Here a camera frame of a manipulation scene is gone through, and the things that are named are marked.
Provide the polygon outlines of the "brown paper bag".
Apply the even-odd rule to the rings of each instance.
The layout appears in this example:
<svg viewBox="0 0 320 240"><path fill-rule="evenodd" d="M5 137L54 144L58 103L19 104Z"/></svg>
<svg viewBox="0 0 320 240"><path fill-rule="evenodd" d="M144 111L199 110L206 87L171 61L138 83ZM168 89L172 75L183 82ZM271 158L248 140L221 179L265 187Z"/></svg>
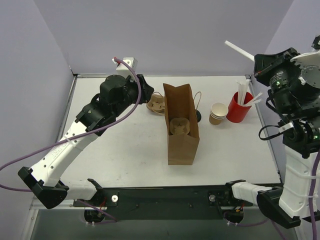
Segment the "brown paper bag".
<svg viewBox="0 0 320 240"><path fill-rule="evenodd" d="M192 165L200 135L194 95L189 84L163 84L167 161L169 165Z"/></svg>

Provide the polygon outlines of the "brown pulp cup carrier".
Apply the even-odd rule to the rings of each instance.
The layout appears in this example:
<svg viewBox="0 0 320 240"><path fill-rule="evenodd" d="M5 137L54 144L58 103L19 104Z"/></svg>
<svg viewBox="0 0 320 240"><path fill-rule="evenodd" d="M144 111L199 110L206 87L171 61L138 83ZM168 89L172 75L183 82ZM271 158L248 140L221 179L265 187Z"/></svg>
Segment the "brown pulp cup carrier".
<svg viewBox="0 0 320 240"><path fill-rule="evenodd" d="M169 131L172 135L190 133L190 121L185 117L175 117L169 122Z"/></svg>
<svg viewBox="0 0 320 240"><path fill-rule="evenodd" d="M152 93L150 101L146 104L149 111L158 115L165 115L165 97L158 91Z"/></svg>

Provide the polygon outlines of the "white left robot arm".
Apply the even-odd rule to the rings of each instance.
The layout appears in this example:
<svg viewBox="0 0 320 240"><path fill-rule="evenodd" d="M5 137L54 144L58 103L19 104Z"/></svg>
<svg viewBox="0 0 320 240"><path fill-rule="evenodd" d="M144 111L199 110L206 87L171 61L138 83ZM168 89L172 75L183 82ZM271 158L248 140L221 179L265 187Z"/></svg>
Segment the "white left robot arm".
<svg viewBox="0 0 320 240"><path fill-rule="evenodd" d="M100 84L97 93L75 117L62 137L62 144L31 167L22 167L18 176L47 208L53 209L64 200L85 200L96 206L107 194L95 180L61 180L62 174L76 157L104 132L104 127L116 122L117 117L132 104L146 104L154 88L142 74L138 82L131 76L110 75Z"/></svg>

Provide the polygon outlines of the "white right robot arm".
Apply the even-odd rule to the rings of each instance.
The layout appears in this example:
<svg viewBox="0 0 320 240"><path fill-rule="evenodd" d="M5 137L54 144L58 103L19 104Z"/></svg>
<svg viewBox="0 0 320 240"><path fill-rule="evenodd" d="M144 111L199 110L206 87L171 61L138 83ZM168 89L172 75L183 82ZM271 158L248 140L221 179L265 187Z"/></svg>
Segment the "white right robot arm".
<svg viewBox="0 0 320 240"><path fill-rule="evenodd" d="M266 106L280 120L278 134L286 152L281 187L265 187L244 180L227 183L237 200L257 205L280 226L298 227L302 220L320 219L316 199L320 182L320 48L299 53L288 48L254 57L254 77L268 87Z"/></svg>

